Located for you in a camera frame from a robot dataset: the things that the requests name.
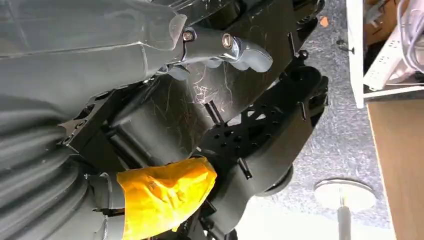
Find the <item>gray corrugated bellows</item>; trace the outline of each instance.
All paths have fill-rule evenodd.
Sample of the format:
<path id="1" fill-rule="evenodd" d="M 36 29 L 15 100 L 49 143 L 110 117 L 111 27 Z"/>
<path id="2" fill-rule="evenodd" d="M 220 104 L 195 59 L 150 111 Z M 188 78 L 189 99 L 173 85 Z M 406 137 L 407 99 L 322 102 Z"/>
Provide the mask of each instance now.
<path id="1" fill-rule="evenodd" d="M 46 104 L 0 96 L 0 239 L 110 239 Z"/>

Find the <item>hex bolt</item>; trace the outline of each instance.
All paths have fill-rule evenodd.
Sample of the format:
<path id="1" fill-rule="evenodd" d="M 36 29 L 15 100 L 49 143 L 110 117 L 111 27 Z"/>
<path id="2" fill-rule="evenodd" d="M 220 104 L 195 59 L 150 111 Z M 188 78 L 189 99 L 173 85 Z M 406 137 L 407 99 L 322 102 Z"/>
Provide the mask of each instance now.
<path id="1" fill-rule="evenodd" d="M 193 33 L 191 31 L 185 31 L 182 33 L 182 39 L 184 41 L 192 41 L 194 39 Z"/>
<path id="2" fill-rule="evenodd" d="M 233 37 L 230 34 L 225 33 L 222 36 L 222 46 L 226 49 L 231 49 L 233 47 L 233 44 L 234 44 Z"/>

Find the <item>yellow tape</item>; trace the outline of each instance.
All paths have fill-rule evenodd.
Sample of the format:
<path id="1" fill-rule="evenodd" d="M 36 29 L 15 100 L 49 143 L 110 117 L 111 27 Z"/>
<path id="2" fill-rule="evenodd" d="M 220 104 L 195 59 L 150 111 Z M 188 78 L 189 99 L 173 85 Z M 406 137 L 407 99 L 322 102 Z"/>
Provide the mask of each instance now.
<path id="1" fill-rule="evenodd" d="M 125 195 L 123 240 L 178 227 L 205 201 L 217 177 L 205 157 L 117 174 Z"/>

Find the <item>gray carpet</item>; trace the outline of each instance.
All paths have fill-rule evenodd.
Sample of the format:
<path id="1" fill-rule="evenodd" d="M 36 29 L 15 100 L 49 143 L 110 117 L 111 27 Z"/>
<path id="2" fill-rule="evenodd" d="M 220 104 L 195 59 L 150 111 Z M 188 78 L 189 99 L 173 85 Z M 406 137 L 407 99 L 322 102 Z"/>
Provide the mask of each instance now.
<path id="1" fill-rule="evenodd" d="M 345 1 L 327 0 L 320 16 L 328 17 L 328 27 L 318 25 L 303 49 L 309 51 L 307 64 L 329 78 L 329 106 L 297 157 L 289 186 L 274 196 L 252 199 L 254 203 L 247 208 L 259 208 L 255 209 L 258 213 L 261 208 L 270 208 L 335 221 L 335 211 L 324 209 L 315 200 L 314 185 L 320 180 L 343 177 L 369 185 L 377 197 L 372 209 L 352 213 L 352 224 L 388 229 L 391 225 L 367 110 L 356 108 L 349 80 L 348 53 L 336 45 L 337 40 L 347 35 Z M 243 218 L 243 226 L 255 221 L 252 214 Z"/>

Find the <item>wooden panel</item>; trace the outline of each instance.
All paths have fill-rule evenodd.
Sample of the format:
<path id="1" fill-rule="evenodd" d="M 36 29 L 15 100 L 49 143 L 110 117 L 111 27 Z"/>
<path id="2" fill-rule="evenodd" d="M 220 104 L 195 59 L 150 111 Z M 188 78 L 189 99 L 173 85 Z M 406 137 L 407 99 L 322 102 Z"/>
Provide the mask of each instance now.
<path id="1" fill-rule="evenodd" d="M 372 102 L 368 114 L 397 240 L 424 239 L 424 100 Z"/>

